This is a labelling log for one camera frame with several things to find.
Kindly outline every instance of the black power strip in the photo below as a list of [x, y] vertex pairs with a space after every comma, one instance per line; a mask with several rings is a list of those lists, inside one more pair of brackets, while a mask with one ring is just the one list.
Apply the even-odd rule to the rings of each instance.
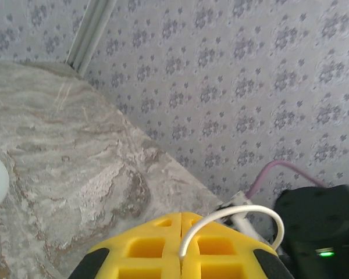
[[286, 228], [282, 261], [295, 278], [349, 279], [349, 186], [284, 191], [274, 210]]

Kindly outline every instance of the gray marble surface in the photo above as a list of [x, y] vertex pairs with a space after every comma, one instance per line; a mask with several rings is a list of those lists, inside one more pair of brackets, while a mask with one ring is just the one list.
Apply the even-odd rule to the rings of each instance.
[[65, 65], [0, 63], [0, 278], [65, 278], [105, 238], [219, 203]]

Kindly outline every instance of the wall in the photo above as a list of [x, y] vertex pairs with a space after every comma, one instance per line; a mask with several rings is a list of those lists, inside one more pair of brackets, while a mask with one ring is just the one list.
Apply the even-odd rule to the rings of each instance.
[[89, 82], [222, 199], [349, 183], [349, 0], [118, 0], [102, 38]]
[[0, 0], [0, 59], [64, 62], [89, 0]]

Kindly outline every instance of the white cable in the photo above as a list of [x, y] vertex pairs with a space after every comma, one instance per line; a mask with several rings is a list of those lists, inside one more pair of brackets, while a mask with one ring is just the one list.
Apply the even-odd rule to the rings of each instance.
[[242, 212], [261, 212], [261, 213], [269, 215], [271, 218], [273, 218], [275, 220], [275, 222], [277, 223], [278, 232], [277, 232], [277, 237], [272, 244], [272, 248], [274, 250], [276, 250], [279, 247], [279, 245], [282, 243], [282, 240], [284, 237], [284, 225], [283, 225], [283, 221], [280, 218], [280, 216], [274, 210], [272, 210], [270, 208], [266, 208], [266, 207], [261, 206], [261, 205], [241, 205], [241, 206], [233, 206], [230, 208], [225, 208], [225, 209], [215, 211], [215, 212], [211, 213], [210, 215], [208, 215], [207, 217], [204, 217], [203, 219], [196, 222], [189, 229], [189, 231], [187, 232], [187, 234], [185, 235], [185, 237], [181, 241], [180, 250], [179, 250], [180, 259], [182, 260], [185, 257], [186, 252], [187, 252], [187, 248], [190, 244], [191, 239], [195, 236], [195, 234], [201, 228], [203, 228], [208, 223], [215, 221], [219, 218], [223, 218], [223, 217], [226, 217], [228, 215], [242, 213]]

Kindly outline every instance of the electrical plug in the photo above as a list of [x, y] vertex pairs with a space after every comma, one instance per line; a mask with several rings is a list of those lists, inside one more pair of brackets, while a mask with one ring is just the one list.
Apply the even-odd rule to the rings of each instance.
[[[253, 205], [253, 203], [247, 199], [242, 191], [236, 193], [232, 199], [227, 202], [221, 204], [216, 210], [221, 210], [224, 208], [229, 208], [231, 206], [241, 206], [241, 205]], [[224, 217], [221, 219], [222, 224], [225, 226], [232, 228], [248, 237], [251, 237], [255, 240], [264, 242], [268, 245], [270, 243], [264, 239], [261, 235], [259, 235], [256, 230], [253, 228], [251, 222], [247, 219], [247, 212], [234, 214], [231, 216]]]

